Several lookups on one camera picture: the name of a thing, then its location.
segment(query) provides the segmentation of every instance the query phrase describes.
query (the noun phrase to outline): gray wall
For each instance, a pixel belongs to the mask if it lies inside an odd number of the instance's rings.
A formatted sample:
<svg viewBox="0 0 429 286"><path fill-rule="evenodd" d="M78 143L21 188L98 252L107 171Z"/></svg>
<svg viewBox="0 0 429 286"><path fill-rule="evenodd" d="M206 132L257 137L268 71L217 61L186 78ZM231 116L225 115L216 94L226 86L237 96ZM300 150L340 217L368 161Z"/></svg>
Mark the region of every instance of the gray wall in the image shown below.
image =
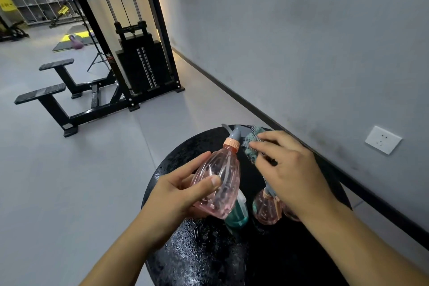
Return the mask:
<svg viewBox="0 0 429 286"><path fill-rule="evenodd" d="M429 0L160 1L175 48L429 231Z"/></svg>

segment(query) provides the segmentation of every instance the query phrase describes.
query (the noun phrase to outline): tabletop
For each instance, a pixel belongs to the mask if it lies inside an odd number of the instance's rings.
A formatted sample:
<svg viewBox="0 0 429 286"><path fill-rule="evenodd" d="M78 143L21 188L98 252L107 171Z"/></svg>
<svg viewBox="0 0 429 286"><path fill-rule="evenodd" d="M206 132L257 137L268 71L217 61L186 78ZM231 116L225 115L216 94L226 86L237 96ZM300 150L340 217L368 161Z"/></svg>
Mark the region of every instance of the tabletop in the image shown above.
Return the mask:
<svg viewBox="0 0 429 286"><path fill-rule="evenodd" d="M153 174L142 206L161 175L207 150L219 150L226 137L228 131L218 127L177 146ZM249 222L232 235L220 219L186 219L164 247L146 261L155 286L237 286L270 282L347 285L334 262L302 223L283 216L275 225L266 226L253 217L253 199L265 183L242 149L237 158L241 170L240 190L247 199ZM351 207L335 170L318 156L316 160L335 197Z"/></svg>

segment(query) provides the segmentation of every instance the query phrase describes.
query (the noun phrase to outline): person's right hand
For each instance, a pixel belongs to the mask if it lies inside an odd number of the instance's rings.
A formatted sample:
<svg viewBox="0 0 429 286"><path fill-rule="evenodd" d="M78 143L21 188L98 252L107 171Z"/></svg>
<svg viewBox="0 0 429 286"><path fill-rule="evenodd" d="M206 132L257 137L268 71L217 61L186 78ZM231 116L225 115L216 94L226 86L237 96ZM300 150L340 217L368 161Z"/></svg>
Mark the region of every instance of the person's right hand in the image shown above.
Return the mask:
<svg viewBox="0 0 429 286"><path fill-rule="evenodd" d="M272 166L259 153L256 167L274 189L277 196L302 220L335 207L337 200L319 169L314 154L283 131L268 131L258 135L270 142L250 142L249 146L276 160Z"/></svg>

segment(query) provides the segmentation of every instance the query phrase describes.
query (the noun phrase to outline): rubber foot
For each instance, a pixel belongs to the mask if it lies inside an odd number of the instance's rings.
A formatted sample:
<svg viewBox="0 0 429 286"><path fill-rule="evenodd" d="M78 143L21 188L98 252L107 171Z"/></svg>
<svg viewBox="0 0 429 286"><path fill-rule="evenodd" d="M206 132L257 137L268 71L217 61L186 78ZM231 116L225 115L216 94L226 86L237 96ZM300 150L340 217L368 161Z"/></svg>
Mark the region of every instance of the rubber foot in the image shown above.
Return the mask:
<svg viewBox="0 0 429 286"><path fill-rule="evenodd" d="M130 110L130 112L138 110L138 109L140 109L139 104L135 104L134 106L128 107L128 110Z"/></svg>
<svg viewBox="0 0 429 286"><path fill-rule="evenodd" d="M70 136L77 134L78 133L78 127L79 126L74 126L74 127L71 127L71 128L64 130L64 137L67 138L67 137L70 137Z"/></svg>
<svg viewBox="0 0 429 286"><path fill-rule="evenodd" d="M77 99L78 97L82 96L82 92L80 93L76 93L76 94L72 94L72 99Z"/></svg>

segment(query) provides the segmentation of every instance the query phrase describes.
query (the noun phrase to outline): person's left arm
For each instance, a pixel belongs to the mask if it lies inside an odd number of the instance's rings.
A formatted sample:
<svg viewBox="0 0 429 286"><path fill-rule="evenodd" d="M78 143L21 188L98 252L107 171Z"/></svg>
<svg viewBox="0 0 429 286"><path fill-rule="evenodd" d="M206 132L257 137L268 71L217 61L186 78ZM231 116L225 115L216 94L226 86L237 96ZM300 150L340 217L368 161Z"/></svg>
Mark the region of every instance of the person's left arm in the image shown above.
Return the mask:
<svg viewBox="0 0 429 286"><path fill-rule="evenodd" d="M215 191L218 176L188 188L190 174L208 157L206 152L159 178L140 213L95 264L80 286L134 285L146 258L170 238L186 217L203 217L192 205Z"/></svg>

